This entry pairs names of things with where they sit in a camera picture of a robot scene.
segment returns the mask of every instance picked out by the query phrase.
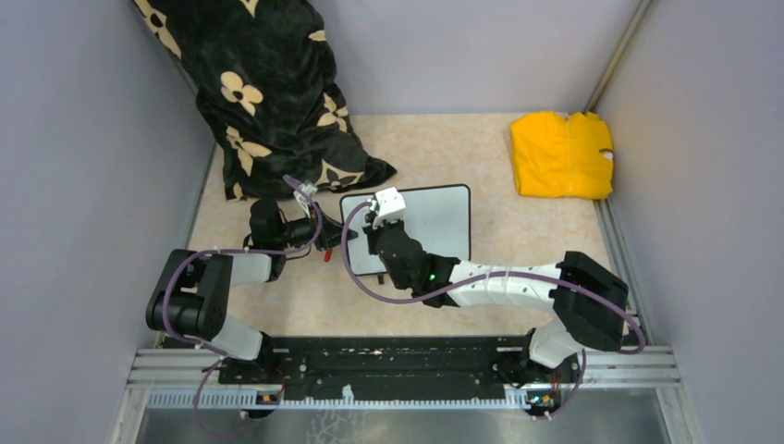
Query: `table top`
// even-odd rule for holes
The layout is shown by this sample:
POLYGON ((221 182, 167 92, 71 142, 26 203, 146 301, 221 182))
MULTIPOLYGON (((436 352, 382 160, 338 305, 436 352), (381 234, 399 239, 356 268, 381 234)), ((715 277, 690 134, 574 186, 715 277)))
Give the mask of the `table top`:
MULTIPOLYGON (((413 115, 353 117, 370 155, 398 169, 376 189, 464 183, 471 188, 472 261, 487 265, 543 265, 582 251, 609 265, 592 201, 538 199, 517 194, 512 177, 508 125, 520 115, 413 115)), ((228 203, 223 192, 223 154, 218 150, 193 230, 193 250, 238 248, 250 233, 252 202, 228 203)), ((340 219, 345 194, 319 192, 316 201, 340 219)), ((290 217, 302 212, 280 203, 290 217)), ((477 306, 435 309, 420 303, 393 305, 357 289, 336 249, 289 262, 276 282, 232 287, 228 311, 271 336, 516 335, 541 326, 550 316, 523 308, 477 306)), ((389 280, 361 277, 387 297, 407 298, 389 280)))

